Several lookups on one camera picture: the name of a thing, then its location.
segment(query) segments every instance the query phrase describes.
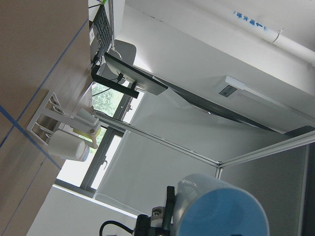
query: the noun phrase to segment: blue sign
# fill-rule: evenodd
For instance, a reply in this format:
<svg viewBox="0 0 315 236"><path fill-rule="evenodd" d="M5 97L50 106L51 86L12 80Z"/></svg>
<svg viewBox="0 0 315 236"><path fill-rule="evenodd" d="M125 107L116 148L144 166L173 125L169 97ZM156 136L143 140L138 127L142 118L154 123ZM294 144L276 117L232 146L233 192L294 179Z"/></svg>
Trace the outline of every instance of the blue sign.
<svg viewBox="0 0 315 236"><path fill-rule="evenodd" d="M262 27L264 30L267 29L267 27L263 26L262 24L256 22L256 21L253 20L253 19L248 18L247 16L245 16L244 14L242 14L242 13L240 13L240 12L234 11L234 14L235 14L239 19L242 19L242 20L244 20L244 21L250 23L250 24L253 25L253 26Z"/></svg>

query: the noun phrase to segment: glass panel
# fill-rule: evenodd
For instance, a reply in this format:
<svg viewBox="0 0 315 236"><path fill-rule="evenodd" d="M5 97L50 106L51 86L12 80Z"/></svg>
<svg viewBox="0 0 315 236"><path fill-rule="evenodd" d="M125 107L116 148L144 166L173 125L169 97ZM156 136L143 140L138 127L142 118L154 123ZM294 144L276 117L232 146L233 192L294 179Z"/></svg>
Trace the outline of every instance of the glass panel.
<svg viewBox="0 0 315 236"><path fill-rule="evenodd" d="M122 85L127 87L128 84L129 84L129 82L125 81ZM107 89L109 89L109 88L104 86L104 85L94 83L92 85L92 94L95 95L95 94L97 94L99 92L103 92ZM124 94L121 92L118 92L118 91L113 90L113 89L109 89L106 92L100 93L100 94L92 97L93 107L95 110L104 112L105 114L112 117L114 115L123 95Z"/></svg>
<svg viewBox="0 0 315 236"><path fill-rule="evenodd" d="M96 138L96 142L98 145L100 144L102 138L104 137L105 132L106 128L101 127L101 131ZM95 153L96 149L91 148L89 156L87 160L84 162L66 160L57 176L57 179L80 187L82 180L94 158Z"/></svg>
<svg viewBox="0 0 315 236"><path fill-rule="evenodd" d="M124 118L123 118L123 121L127 122L127 123L130 123L131 122L131 119L134 115L134 113L136 112L142 98L143 98L143 95L144 95L144 92L141 91L141 90L137 90L139 92L139 95L138 95L138 98L135 99L133 98L131 100L131 103L130 103L130 109L125 113L124 115Z"/></svg>
<svg viewBox="0 0 315 236"><path fill-rule="evenodd" d="M107 168L108 168L111 160L113 159L113 156L114 156L121 140L122 140L121 137L119 137L117 135L114 136L113 141L111 142L111 144L107 150L107 153L106 153L106 161L99 167L99 170L95 176L95 179L91 185L91 188L97 189L99 187L99 184L102 181L103 176L104 176L105 172L107 171Z"/></svg>

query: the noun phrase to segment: trees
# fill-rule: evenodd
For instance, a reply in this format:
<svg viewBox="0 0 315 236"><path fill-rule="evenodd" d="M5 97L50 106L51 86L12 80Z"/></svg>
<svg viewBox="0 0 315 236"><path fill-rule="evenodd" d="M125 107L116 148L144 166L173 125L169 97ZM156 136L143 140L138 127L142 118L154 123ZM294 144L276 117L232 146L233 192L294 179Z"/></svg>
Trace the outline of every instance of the trees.
<svg viewBox="0 0 315 236"><path fill-rule="evenodd" d="M92 93L97 94L106 89L108 89L108 87L96 83L92 87ZM112 117L123 95L124 95L123 93L115 91L113 89L110 89L106 92L96 95L92 97L94 109L104 112L107 115Z"/></svg>

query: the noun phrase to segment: white curtain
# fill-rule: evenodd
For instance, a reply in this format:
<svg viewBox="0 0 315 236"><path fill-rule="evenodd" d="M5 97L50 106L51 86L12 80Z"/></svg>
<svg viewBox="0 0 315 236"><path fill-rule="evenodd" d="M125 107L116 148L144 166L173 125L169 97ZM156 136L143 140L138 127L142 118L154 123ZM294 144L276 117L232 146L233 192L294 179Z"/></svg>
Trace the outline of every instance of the white curtain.
<svg viewBox="0 0 315 236"><path fill-rule="evenodd" d="M158 96L146 93L131 124L224 161L277 143L283 135L210 115L168 89ZM185 176L214 175L216 168L169 147L126 132L95 198L131 213L151 214L164 206L166 187Z"/></svg>

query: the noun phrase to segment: window frame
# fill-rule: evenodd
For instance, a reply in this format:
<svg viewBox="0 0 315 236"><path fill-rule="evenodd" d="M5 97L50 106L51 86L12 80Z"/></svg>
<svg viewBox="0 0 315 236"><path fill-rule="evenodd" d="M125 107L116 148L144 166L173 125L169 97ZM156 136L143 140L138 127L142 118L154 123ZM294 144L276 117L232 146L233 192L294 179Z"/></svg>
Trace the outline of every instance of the window frame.
<svg viewBox="0 0 315 236"><path fill-rule="evenodd" d="M130 108L130 103L132 101L132 97L124 94L122 99L119 102L119 105L113 115L113 118L122 120L125 113L128 111ZM113 127L110 125L107 125L106 123L102 122L102 127L106 128L106 132L103 136L102 141L99 144L99 147L93 157L93 160L85 173L85 176L82 180L82 183L80 187L77 187L71 183L68 183L66 181L56 179L55 180L55 185L58 185L60 187L69 189L71 191L77 192L79 194L82 194L84 196L93 198L94 193L96 192L95 189L91 188L91 185L94 181L94 178L99 170L99 167L106 161L106 152L108 151L111 142L113 141L113 138L115 135L122 137L125 133L126 130L118 128L118 127Z"/></svg>

